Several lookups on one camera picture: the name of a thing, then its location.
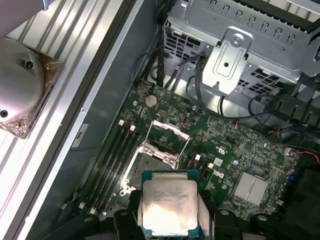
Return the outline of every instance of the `capacitor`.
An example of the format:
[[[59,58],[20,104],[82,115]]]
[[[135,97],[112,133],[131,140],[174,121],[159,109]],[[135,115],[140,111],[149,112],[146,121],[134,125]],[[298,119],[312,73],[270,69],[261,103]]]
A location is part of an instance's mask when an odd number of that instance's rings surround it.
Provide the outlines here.
[[[294,183],[298,183],[300,181],[300,179],[298,178],[297,175],[291,174],[288,178],[289,181],[294,182]]]
[[[253,169],[252,167],[249,167],[249,168],[246,170],[246,172],[247,172],[248,174],[253,174],[253,173],[254,173],[254,169]]]
[[[238,160],[233,160],[233,161],[232,161],[232,164],[233,164],[234,166],[238,166],[238,165],[239,165],[239,161],[238,161]]]

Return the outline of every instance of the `label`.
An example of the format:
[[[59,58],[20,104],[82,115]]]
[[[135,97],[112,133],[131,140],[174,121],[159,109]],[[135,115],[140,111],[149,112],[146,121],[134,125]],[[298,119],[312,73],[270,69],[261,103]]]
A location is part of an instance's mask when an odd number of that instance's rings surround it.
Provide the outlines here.
[[[71,146],[71,148],[77,148],[79,147],[80,143],[81,143],[81,140],[82,138],[84,137],[86,131],[87,131],[87,128],[88,128],[89,124],[87,123],[84,123],[82,124],[82,126],[80,127],[80,130],[78,132],[78,134],[76,135],[75,137],[75,140]]]

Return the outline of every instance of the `aluminum panel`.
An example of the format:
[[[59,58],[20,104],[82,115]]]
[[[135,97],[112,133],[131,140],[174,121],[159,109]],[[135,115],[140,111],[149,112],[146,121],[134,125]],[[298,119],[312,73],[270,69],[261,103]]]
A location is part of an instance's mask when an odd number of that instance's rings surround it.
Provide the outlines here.
[[[48,11],[38,13],[9,34],[51,57],[58,56],[64,68],[28,139],[16,139],[0,131],[0,239],[6,234],[121,3],[57,0]]]

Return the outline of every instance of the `ram slot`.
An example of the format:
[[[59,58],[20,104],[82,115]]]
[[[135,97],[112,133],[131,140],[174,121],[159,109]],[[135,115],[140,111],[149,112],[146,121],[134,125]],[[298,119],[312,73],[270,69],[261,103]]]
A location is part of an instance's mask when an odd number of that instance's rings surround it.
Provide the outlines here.
[[[111,184],[111,187],[108,189],[107,193],[103,197],[103,201],[99,205],[99,208],[101,208],[101,210],[106,209],[106,207],[108,205],[108,201],[111,197],[113,190],[115,189],[123,171],[125,170],[127,163],[131,160],[132,155],[136,151],[136,149],[138,147],[138,142],[137,142],[138,136],[139,136],[139,133],[135,132],[134,137],[132,138],[132,141],[128,144],[128,147],[125,149],[125,152],[124,152],[123,158],[122,158],[122,162],[121,162],[121,166],[120,166],[119,170],[114,173],[113,182]]]
[[[124,152],[123,149],[125,149],[128,144],[130,143],[131,139],[133,138],[132,131],[129,131],[127,135],[125,136],[124,141],[122,142],[122,145],[117,149],[117,152],[112,157],[112,163],[113,165],[108,169],[108,173],[105,175],[105,178],[103,180],[103,185],[98,191],[98,197],[94,201],[94,206],[98,208],[100,205],[102,199],[104,198],[104,194],[107,191],[108,187],[110,186],[110,181],[112,180],[112,176],[119,168],[119,164],[121,163],[121,160],[123,158]]]
[[[112,143],[112,146],[110,148],[111,152],[110,154],[107,154],[105,157],[106,161],[105,161],[104,167],[102,167],[103,171],[101,171],[98,176],[98,179],[93,187],[92,194],[89,197],[88,203],[92,203],[95,200],[95,198],[98,196],[97,194],[99,189],[101,188],[101,185],[103,184],[103,179],[106,178],[108,170],[110,169],[110,164],[112,164],[111,162],[112,156],[117,152],[117,149],[119,149],[120,145],[123,143],[123,139],[127,135],[128,130],[129,130],[128,125],[125,124],[118,138]]]

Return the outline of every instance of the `metal bracket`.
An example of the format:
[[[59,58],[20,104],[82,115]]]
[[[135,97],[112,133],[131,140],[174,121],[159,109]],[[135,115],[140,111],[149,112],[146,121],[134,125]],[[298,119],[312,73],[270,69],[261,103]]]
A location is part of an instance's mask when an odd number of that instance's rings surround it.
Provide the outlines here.
[[[145,148],[145,146],[148,145],[148,148],[149,148],[150,150],[152,150],[152,151],[154,151],[154,150],[157,149],[157,148],[154,147],[154,146],[152,146],[152,145],[150,145],[150,144],[148,144],[148,143],[147,143],[147,140],[148,140],[148,136],[149,136],[150,131],[151,131],[151,129],[152,129],[153,126],[162,128],[162,129],[164,129],[164,130],[171,130],[171,131],[174,132],[175,135],[177,135],[177,136],[179,136],[180,138],[182,138],[182,139],[185,140],[185,145],[183,146],[183,149],[181,150],[179,156],[173,158],[173,160],[176,161],[176,164],[175,164],[174,167],[178,168],[179,159],[180,159],[182,153],[184,152],[186,146],[188,145],[188,143],[189,143],[189,141],[190,141],[190,136],[189,136],[188,134],[186,134],[186,133],[183,133],[182,131],[180,131],[180,129],[178,129],[177,127],[175,127],[175,126],[173,126],[173,125],[170,125],[170,124],[168,124],[168,123],[161,123],[161,122],[159,122],[159,121],[157,121],[157,120],[153,120],[152,123],[150,124],[148,133],[147,133],[147,135],[146,135],[146,137],[145,137],[144,144],[143,144],[143,148]],[[172,166],[172,164],[170,164],[170,162],[169,162],[169,159],[166,158],[166,155],[168,155],[168,154],[167,154],[167,153],[166,153],[165,155],[161,154],[161,156],[164,157],[164,160],[166,160],[166,161],[164,161],[165,163],[168,163],[169,165]]]
[[[221,46],[214,47],[203,69],[202,83],[229,95],[238,85],[247,65],[251,37],[233,28],[226,31]]]

